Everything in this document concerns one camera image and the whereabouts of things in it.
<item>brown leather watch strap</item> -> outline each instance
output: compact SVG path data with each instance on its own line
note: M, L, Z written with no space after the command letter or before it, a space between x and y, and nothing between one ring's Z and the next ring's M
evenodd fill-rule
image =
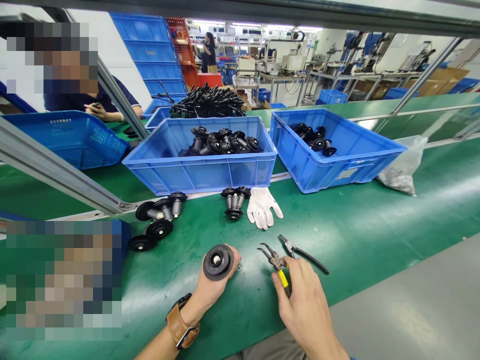
M180 308L175 304L166 316L168 331L175 340L175 345L178 350L186 349L197 338L200 331L200 323L198 322L194 327L188 327L182 317L180 316Z

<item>pliers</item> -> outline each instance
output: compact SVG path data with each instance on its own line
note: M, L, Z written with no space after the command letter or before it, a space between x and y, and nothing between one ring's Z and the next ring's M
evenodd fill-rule
M287 250L287 252L288 252L288 254L290 255L291 258L295 259L295 255L294 255L294 251L295 251L295 252L303 255L307 259L309 259L315 265L317 265L325 274L327 274L327 275L330 274L330 272L327 270L327 268L325 266L323 266L320 263L320 261L318 261L312 255L310 255L307 252L303 251L302 249L298 248L293 242L291 242L290 240L287 240L285 238L285 236L279 235L278 237L283 241L283 245L285 245L286 250Z
M285 294L288 298L292 296L292 286L289 284L287 281L287 278L285 277L284 271L282 270L282 267L287 268L287 263L285 260L283 260L279 254L276 251L273 251L270 246L268 246L266 243L261 242L260 245L265 245L265 247L268 249L270 254L268 254L265 250L263 250L260 247L257 247L258 250L260 250L268 259L268 262L273 265L275 268L278 276L280 277L281 284L283 285L283 288L285 289Z

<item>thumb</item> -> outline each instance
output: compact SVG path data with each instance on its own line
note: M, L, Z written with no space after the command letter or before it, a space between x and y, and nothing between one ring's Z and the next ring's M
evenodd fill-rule
M273 285L275 285L276 294L278 295L278 309L280 311L280 316L283 319L284 316L288 316L292 312L292 305L285 293L280 276L276 272L272 272L271 278L273 280Z

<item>clear plastic bag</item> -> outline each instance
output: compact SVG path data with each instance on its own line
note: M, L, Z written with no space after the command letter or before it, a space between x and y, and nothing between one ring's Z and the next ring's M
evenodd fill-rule
M415 135L402 137L395 141L408 148L388 165L377 179L386 187L416 197L413 174L422 161L428 137Z

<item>wristwatch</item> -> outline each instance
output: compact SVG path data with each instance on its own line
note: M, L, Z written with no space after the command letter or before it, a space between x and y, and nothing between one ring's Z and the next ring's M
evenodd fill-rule
M192 345L200 331L200 322L193 327L188 326L180 316L180 309L185 306L190 297L192 297L192 294L189 292L173 304L165 318L168 331L175 340L176 348L178 350L186 349Z

